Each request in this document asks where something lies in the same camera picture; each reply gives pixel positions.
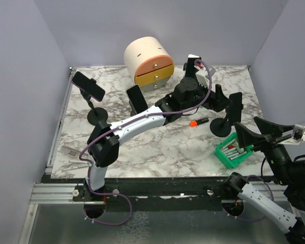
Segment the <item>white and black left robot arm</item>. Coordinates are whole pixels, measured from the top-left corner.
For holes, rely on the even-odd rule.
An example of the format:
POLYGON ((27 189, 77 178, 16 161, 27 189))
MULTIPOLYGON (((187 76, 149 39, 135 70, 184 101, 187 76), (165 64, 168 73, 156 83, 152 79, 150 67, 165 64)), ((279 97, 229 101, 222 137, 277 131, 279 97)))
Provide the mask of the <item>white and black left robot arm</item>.
POLYGON ((220 112, 232 105, 219 84, 215 85, 214 91, 211 87, 211 84, 204 86, 194 78, 185 77, 175 86, 173 92, 144 111, 110 124, 100 121, 85 148, 92 158, 86 176, 86 197, 92 201, 101 197, 107 168, 117 160, 120 146, 128 140, 150 129, 172 123, 184 113, 201 106, 220 112))

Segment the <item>purple-edged black phone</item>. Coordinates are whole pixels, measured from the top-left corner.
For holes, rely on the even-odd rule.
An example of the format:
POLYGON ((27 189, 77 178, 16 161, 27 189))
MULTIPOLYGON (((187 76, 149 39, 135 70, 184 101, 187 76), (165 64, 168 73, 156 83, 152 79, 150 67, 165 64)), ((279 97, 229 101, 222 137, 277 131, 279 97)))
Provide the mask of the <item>purple-edged black phone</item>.
POLYGON ((95 80, 89 79, 83 73, 77 71, 73 78, 72 83, 80 90, 88 93, 92 98, 101 102, 105 95, 105 90, 95 83, 95 80))

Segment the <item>black round-base phone stand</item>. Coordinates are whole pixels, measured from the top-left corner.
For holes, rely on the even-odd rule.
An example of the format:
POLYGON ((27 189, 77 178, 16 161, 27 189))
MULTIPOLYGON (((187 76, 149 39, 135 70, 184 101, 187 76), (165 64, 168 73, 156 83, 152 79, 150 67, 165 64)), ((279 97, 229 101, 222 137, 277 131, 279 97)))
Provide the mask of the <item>black round-base phone stand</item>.
POLYGON ((224 118, 215 118, 209 125, 210 131, 217 137, 227 137, 231 133, 231 126, 228 122, 228 115, 224 118))

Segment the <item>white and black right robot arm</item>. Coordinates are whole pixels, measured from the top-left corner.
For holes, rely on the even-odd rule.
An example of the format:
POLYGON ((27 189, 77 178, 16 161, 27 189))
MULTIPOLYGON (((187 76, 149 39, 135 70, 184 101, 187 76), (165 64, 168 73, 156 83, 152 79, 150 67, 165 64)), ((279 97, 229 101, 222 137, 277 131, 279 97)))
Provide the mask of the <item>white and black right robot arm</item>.
POLYGON ((224 182, 227 198, 236 197, 254 206, 284 233, 289 243, 305 243, 305 157, 291 160, 285 145, 305 142, 305 126, 279 125, 260 117, 254 117, 259 133, 236 122, 234 124, 238 145, 253 146, 264 154, 277 183, 286 186, 284 195, 293 212, 288 212, 260 193, 246 177, 233 172, 224 182))

